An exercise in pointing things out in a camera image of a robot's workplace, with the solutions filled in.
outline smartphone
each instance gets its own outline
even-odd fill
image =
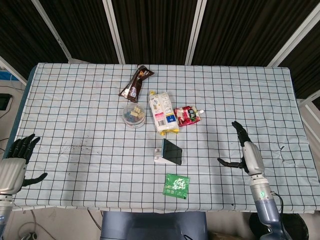
[[[182,149],[167,139],[162,140],[162,153],[161,157],[173,162],[175,164],[181,165],[182,163]]]

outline plastic container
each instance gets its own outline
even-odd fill
[[[137,103],[131,103],[123,109],[123,120],[129,128],[141,128],[146,122],[146,112]]]

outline green snack bag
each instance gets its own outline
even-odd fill
[[[186,199],[188,196],[190,177],[167,173],[163,194],[171,197]]]

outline robotic hand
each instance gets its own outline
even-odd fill
[[[33,140],[35,134],[24,139],[17,139],[10,147],[7,157],[0,160],[0,237],[12,211],[13,195],[32,184],[41,182],[48,175],[25,179],[26,168],[40,137]]]
[[[291,240],[281,222],[269,182],[263,176],[265,166],[258,147],[251,142],[247,131],[240,123],[234,121],[232,125],[236,129],[242,147],[241,162],[226,162],[221,158],[217,160],[225,167],[244,169],[250,176],[250,189],[260,222],[266,225],[270,231],[260,240]]]

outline chocolate bar wrapper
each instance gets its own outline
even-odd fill
[[[140,66],[134,73],[129,84],[123,89],[119,96],[123,96],[126,99],[130,100],[133,103],[138,102],[138,96],[142,87],[142,81],[146,78],[155,74],[153,71],[150,71],[146,66]]]

